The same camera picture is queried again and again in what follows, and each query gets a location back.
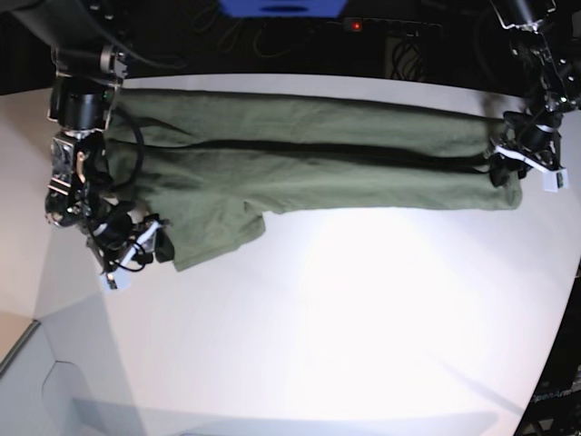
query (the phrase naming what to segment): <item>white tabletop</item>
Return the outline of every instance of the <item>white tabletop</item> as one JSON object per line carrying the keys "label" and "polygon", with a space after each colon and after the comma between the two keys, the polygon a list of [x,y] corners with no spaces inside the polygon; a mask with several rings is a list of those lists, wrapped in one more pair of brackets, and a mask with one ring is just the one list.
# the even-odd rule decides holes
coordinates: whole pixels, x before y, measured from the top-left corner
{"label": "white tabletop", "polygon": [[[486,115],[520,104],[345,77],[229,74],[129,85]],[[545,193],[532,173],[514,212],[269,214],[266,234],[238,252],[181,273],[154,265],[129,291],[107,297],[83,239],[54,233],[36,314],[57,359],[82,369],[94,398],[122,404],[116,418],[105,406],[102,414],[133,429],[127,434],[511,435],[581,256],[580,122],[571,114],[563,128],[573,189]]]}

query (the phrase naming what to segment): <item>white table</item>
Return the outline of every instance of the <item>white table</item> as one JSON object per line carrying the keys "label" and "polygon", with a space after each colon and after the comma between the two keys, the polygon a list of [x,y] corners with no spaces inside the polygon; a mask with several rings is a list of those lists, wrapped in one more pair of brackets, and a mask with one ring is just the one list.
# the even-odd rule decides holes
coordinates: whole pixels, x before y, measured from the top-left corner
{"label": "white table", "polygon": [[[489,116],[520,104],[345,77],[230,74],[128,85],[152,84]],[[36,96],[44,104],[45,94]],[[532,173],[514,212],[268,215],[266,234],[238,252],[179,274],[155,265],[129,291],[105,298],[83,238],[54,233],[36,316],[56,358],[82,370],[103,421],[119,434],[512,435],[581,256],[580,122],[569,115],[563,128],[573,189],[545,193]],[[5,135],[12,126],[2,123]],[[18,146],[31,141],[22,135]],[[0,177],[14,164],[28,165],[3,160]],[[35,198],[44,186],[37,191]],[[17,289],[18,281],[7,284]]]}

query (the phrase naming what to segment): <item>green cloth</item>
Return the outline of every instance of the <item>green cloth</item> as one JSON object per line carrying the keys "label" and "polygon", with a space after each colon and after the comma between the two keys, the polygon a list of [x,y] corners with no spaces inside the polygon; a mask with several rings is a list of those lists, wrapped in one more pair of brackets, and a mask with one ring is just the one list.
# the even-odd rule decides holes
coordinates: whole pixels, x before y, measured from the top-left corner
{"label": "green cloth", "polygon": [[[264,232],[262,214],[339,207],[508,210],[522,193],[513,176],[495,188],[486,172],[385,166],[373,156],[309,153],[310,145],[388,147],[435,157],[484,153],[502,122],[412,107],[291,96],[124,91],[120,104],[143,129],[143,171],[130,193],[169,219],[174,264],[184,270]],[[113,178],[131,172],[131,130],[114,124]],[[247,141],[243,147],[228,141]],[[257,141],[266,141],[255,146]],[[286,144],[296,143],[296,150]]]}

